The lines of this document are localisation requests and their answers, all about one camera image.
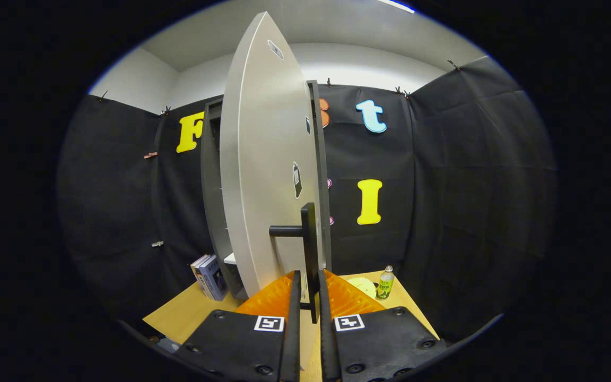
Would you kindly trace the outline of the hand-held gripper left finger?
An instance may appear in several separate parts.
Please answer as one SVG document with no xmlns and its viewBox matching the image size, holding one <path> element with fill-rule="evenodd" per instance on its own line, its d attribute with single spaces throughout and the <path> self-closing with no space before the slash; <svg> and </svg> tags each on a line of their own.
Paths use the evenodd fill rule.
<svg viewBox="0 0 611 382">
<path fill-rule="evenodd" d="M 216 381 L 298 381 L 301 273 L 287 281 L 286 317 L 213 310 L 176 360 Z"/>
</svg>

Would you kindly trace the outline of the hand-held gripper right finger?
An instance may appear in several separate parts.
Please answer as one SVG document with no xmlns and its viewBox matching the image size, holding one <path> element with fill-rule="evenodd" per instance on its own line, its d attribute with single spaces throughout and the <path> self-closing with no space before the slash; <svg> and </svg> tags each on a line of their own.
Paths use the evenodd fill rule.
<svg viewBox="0 0 611 382">
<path fill-rule="evenodd" d="M 320 336 L 324 381 L 391 381 L 438 362 L 448 346 L 407 307 L 335 315 L 334 275 L 321 270 Z"/>
</svg>

